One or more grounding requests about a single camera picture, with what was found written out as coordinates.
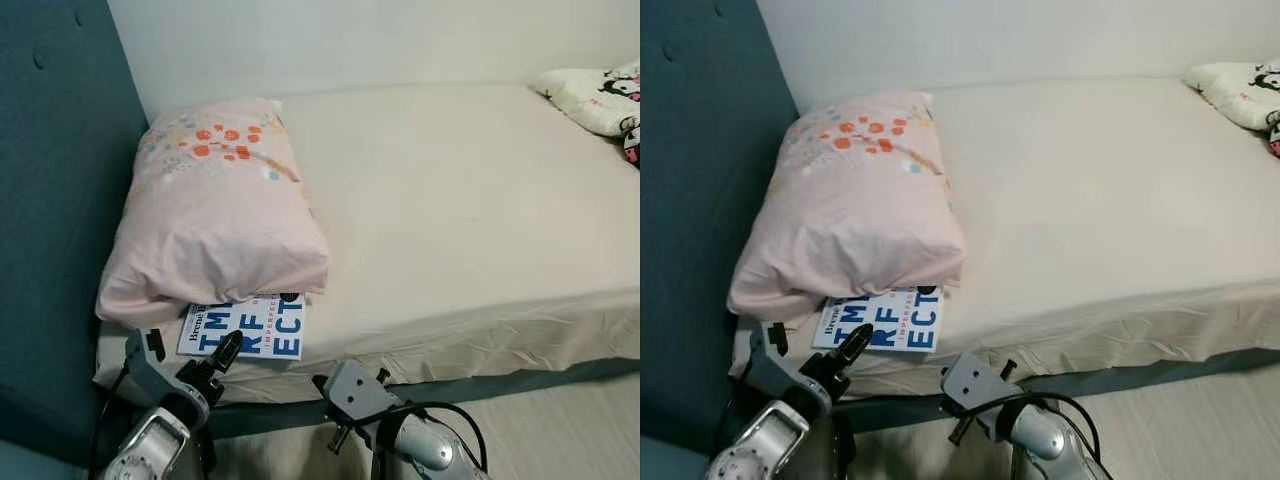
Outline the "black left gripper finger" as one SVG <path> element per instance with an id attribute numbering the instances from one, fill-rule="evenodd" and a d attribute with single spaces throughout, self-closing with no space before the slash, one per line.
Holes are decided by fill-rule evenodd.
<path id="1" fill-rule="evenodd" d="M 863 324 L 855 329 L 829 352 L 829 365 L 835 371 L 842 372 L 851 366 L 865 351 L 873 338 L 873 326 Z"/>
<path id="2" fill-rule="evenodd" d="M 227 372 L 242 351 L 243 332 L 234 330 L 220 339 L 215 351 L 205 360 L 205 372 L 211 376 L 215 372 Z"/>

